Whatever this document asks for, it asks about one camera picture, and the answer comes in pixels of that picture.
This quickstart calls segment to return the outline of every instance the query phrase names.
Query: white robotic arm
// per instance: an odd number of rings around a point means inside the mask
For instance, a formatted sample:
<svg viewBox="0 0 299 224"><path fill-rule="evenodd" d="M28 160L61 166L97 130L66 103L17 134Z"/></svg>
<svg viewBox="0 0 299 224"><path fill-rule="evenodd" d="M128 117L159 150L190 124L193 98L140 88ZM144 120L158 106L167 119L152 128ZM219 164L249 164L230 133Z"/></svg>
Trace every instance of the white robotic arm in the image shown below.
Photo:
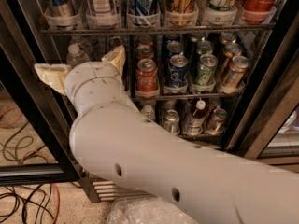
<svg viewBox="0 0 299 224"><path fill-rule="evenodd" d="M108 63L84 63L64 84L78 111L71 149L89 172L201 224L299 223L299 175L174 136L138 111Z"/></svg>

